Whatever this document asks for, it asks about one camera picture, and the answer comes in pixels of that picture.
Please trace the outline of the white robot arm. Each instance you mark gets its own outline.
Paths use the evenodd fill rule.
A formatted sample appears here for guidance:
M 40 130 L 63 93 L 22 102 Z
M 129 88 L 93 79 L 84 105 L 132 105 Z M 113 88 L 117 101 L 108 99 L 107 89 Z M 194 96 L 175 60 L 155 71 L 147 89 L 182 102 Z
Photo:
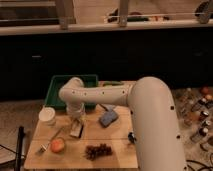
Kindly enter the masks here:
M 140 171 L 187 171 L 176 108 L 169 87 L 159 78 L 143 77 L 134 84 L 85 88 L 71 78 L 60 99 L 72 114 L 82 103 L 129 108 Z

